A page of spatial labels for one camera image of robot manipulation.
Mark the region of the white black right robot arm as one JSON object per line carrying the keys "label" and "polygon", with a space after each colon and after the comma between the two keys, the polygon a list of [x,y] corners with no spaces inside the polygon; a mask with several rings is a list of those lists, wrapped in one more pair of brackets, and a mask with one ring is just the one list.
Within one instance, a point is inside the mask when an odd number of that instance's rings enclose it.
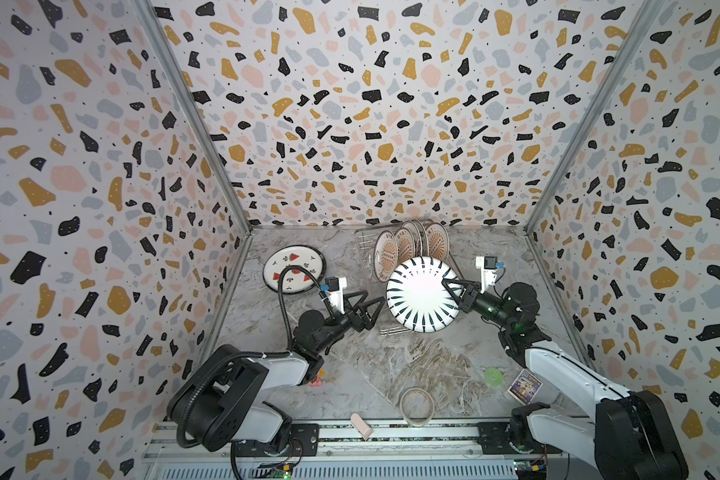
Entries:
{"label": "white black right robot arm", "polygon": [[552,384],[586,414],[573,418],[537,401],[513,409],[511,438],[551,445],[596,468],[604,479],[686,479],[689,468],[661,399],[633,391],[568,355],[537,325],[535,289],[515,282],[500,296],[478,282],[444,279],[456,306],[495,324],[504,351]]}

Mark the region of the white striped plate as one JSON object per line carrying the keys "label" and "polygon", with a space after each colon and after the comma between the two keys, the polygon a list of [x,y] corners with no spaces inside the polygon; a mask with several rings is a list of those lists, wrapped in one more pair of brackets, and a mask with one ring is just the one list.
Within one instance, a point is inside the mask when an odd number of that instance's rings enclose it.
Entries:
{"label": "white striped plate", "polygon": [[458,280],[454,269],[431,257],[414,257],[396,267],[387,281],[386,301],[394,319],[413,332],[445,329],[459,312],[442,280]]}

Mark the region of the watermelon pattern plate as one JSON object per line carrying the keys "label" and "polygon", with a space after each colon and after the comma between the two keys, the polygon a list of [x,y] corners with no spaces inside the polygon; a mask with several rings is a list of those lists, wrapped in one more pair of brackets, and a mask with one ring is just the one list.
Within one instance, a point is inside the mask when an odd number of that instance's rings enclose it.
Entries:
{"label": "watermelon pattern plate", "polygon": [[273,253],[264,263],[262,278],[265,285],[273,291],[278,290],[281,274],[288,266],[295,269],[288,271],[282,282],[284,294],[305,292],[314,286],[311,276],[323,278],[327,263],[323,254],[307,245],[291,245]]}

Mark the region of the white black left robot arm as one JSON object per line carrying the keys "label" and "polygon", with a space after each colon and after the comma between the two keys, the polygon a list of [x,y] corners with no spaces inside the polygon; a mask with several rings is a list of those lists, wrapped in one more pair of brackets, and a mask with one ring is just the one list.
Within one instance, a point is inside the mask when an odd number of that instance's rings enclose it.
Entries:
{"label": "white black left robot arm", "polygon": [[180,447],[215,452],[244,442],[271,455],[289,448],[292,417],[261,400],[260,392],[313,381],[330,348],[350,330],[373,329],[384,303],[381,297],[370,299],[365,290],[345,295],[341,306],[327,295],[323,300],[327,312],[304,312],[287,350],[242,351],[225,344],[197,368],[167,410]]}

